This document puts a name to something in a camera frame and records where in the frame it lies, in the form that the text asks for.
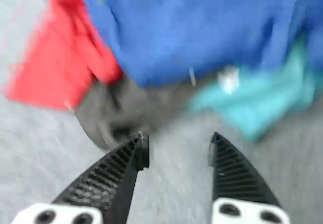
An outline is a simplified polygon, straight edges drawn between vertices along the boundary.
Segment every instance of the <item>white tag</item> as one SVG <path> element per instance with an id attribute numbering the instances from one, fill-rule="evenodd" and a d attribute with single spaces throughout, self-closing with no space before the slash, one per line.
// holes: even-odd
<path id="1" fill-rule="evenodd" d="M 239 87 L 239 69 L 227 66 L 218 74 L 218 81 L 223 91 L 232 94 Z"/>

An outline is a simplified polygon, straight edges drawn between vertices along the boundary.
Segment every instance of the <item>fabric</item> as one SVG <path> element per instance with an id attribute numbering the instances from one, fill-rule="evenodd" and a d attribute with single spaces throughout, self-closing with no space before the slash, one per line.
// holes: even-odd
<path id="1" fill-rule="evenodd" d="M 308 107 L 322 75 L 306 67 L 304 41 L 293 46 L 281 70 L 250 73 L 241 70 L 239 86 L 231 93 L 218 80 L 205 86 L 188 103 L 188 110 L 213 109 L 248 140 L 258 140 L 266 130 L 291 109 Z"/>
<path id="2" fill-rule="evenodd" d="M 298 32 L 321 68 L 322 0 L 84 0 L 124 72 L 140 86 L 226 64 L 275 70 Z"/>
<path id="3" fill-rule="evenodd" d="M 109 85 L 95 81 L 74 113 L 98 147 L 112 150 L 138 131 L 149 133 L 174 119 L 187 100 L 214 78 L 211 74 L 195 86 L 183 81 L 162 88 L 138 87 L 126 76 Z"/>
<path id="4" fill-rule="evenodd" d="M 89 22 L 83 0 L 48 0 L 33 32 L 22 69 L 9 83 L 10 99 L 65 109 L 75 107 L 95 75 L 109 83 L 121 76 L 111 50 Z"/>

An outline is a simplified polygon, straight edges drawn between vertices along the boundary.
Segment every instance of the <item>blue cloth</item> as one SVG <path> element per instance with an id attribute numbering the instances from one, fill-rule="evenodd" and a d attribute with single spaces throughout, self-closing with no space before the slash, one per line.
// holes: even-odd
<path id="1" fill-rule="evenodd" d="M 323 75 L 307 67 L 303 39 L 292 47 L 282 69 L 274 72 L 239 74 L 239 87 L 228 94 L 218 81 L 205 86 L 188 103 L 189 111 L 213 109 L 248 140 L 257 140 L 291 109 L 312 103 Z"/>
<path id="2" fill-rule="evenodd" d="M 93 24 L 139 86 L 201 77 L 230 63 L 281 66 L 299 31 L 323 68 L 323 0 L 84 0 Z"/>

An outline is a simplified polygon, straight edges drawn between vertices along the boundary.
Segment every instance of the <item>gray carpet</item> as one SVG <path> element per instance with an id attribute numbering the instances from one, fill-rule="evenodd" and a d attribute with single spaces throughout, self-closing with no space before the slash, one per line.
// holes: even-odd
<path id="1" fill-rule="evenodd" d="M 44 0 L 0 0 L 1 84 L 9 63 L 21 57 L 26 36 L 43 6 Z M 12 15 L 17 12 L 15 20 Z M 257 144 L 239 140 L 208 113 L 165 126 L 151 138 L 151 167 L 138 176 L 128 223 L 208 223 L 211 169 L 207 150 L 214 131 L 246 154 L 293 224 L 321 223 L 322 103 L 321 98 L 308 111 L 290 114 Z M 2 96 L 0 154 L 3 224 L 32 203 L 52 201 L 102 156 L 71 113 L 10 102 Z"/>

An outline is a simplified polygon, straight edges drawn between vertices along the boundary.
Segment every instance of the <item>gray cloth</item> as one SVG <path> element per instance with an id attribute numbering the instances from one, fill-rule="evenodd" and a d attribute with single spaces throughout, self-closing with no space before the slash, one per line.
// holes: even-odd
<path id="1" fill-rule="evenodd" d="M 138 87 L 128 77 L 110 85 L 95 80 L 75 116 L 98 147 L 111 150 L 138 131 L 149 133 L 174 119 L 186 100 L 215 76 L 199 79 L 195 86 L 187 80 L 160 88 Z"/>

